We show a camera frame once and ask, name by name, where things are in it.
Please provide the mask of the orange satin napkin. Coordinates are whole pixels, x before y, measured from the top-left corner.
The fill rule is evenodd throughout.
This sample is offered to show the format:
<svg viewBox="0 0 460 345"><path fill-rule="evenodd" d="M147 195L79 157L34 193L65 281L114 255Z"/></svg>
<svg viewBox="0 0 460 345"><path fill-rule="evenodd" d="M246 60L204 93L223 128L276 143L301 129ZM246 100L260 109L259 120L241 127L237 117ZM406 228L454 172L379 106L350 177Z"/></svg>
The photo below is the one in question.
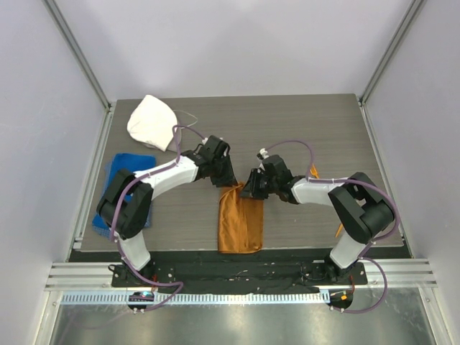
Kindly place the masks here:
<svg viewBox="0 0 460 345"><path fill-rule="evenodd" d="M252 254L263 247L264 201L241 198L244 183L225 187L218 202L218 251Z"/></svg>

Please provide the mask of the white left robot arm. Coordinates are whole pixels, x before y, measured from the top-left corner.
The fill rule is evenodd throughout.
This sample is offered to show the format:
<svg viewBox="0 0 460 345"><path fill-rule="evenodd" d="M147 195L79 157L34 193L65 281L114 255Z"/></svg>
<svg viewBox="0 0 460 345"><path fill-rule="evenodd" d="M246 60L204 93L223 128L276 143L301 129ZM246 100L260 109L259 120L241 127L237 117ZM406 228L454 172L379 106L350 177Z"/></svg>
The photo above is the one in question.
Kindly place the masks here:
<svg viewBox="0 0 460 345"><path fill-rule="evenodd" d="M109 238L117 244L121 259L129 268L128 278L136 286L148 285L155 274L143 235L152 201L176 187L206 178L217 188L236 185L229 153L230 145L211 135L195 149L178 153L163 165L116 172L96 212L108 226Z"/></svg>

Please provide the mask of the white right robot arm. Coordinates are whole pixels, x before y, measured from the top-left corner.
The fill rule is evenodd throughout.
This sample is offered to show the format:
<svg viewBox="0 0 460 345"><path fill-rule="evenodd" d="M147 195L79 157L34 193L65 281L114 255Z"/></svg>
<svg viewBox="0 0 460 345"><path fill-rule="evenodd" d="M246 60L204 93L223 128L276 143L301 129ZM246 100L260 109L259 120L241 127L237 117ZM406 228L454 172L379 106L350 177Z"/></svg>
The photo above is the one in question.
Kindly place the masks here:
<svg viewBox="0 0 460 345"><path fill-rule="evenodd" d="M240 196L263 201L271 194L286 203L318 204L335 210L342 235L324 259L318 278L334 284L350 276L372 242L383 238L381 232L390 224L397 228L400 222L394 201L362 172L339 179L294 176L279 155L267 156L251 170Z"/></svg>

